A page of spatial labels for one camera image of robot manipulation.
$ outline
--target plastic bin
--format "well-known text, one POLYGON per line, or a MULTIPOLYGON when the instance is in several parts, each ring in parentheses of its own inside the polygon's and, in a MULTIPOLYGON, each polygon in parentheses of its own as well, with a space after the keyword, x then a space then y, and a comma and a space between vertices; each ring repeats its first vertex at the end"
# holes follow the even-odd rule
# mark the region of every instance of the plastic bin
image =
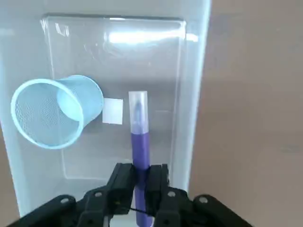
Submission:
POLYGON ((171 185, 187 190, 209 14, 210 0, 0 3, 0 120, 21 216, 59 194, 80 199, 132 161, 132 90, 148 92, 151 163, 168 163, 171 185), (73 74, 123 100, 123 123, 100 116, 62 150, 31 144, 10 115, 14 91, 73 74))

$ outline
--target white label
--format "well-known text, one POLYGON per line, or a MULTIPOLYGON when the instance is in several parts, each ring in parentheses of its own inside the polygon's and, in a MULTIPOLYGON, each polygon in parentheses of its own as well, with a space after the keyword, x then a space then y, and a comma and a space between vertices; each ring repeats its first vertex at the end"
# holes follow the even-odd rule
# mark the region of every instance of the white label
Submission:
POLYGON ((104 98, 102 122, 108 124, 122 124, 123 99, 104 98))

